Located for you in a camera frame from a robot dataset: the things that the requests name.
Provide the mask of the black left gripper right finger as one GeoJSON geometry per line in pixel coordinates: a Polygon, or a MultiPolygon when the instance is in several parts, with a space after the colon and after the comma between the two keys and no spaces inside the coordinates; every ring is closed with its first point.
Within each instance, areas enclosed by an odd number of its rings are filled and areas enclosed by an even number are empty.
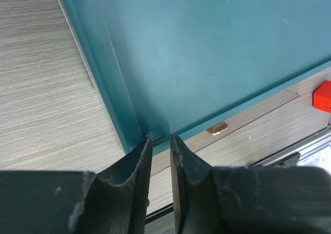
{"type": "Polygon", "coordinates": [[[330,233],[330,174],[318,167],[213,167],[170,139],[177,233],[330,233]]]}

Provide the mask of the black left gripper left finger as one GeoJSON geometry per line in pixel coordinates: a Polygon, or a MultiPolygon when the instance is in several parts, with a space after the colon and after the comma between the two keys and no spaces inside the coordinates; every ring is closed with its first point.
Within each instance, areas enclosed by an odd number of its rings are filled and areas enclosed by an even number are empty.
{"type": "Polygon", "coordinates": [[[143,233],[150,134],[107,169],[1,171],[1,233],[143,233]]]}

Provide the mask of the clear acrylic drawer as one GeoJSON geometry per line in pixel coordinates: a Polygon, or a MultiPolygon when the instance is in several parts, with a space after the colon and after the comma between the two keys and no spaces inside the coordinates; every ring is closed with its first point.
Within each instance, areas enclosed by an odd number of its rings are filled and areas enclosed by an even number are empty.
{"type": "Polygon", "coordinates": [[[298,97],[299,94],[284,90],[187,139],[185,144],[193,152],[199,151],[298,97]]]}
{"type": "MultiPolygon", "coordinates": [[[[291,151],[311,139],[329,142],[330,131],[324,134],[325,128],[325,119],[289,121],[264,116],[202,149],[198,149],[197,136],[186,145],[212,166],[244,166],[274,153],[291,151]]],[[[148,200],[147,214],[173,202],[169,150],[153,157],[148,200]]]]}

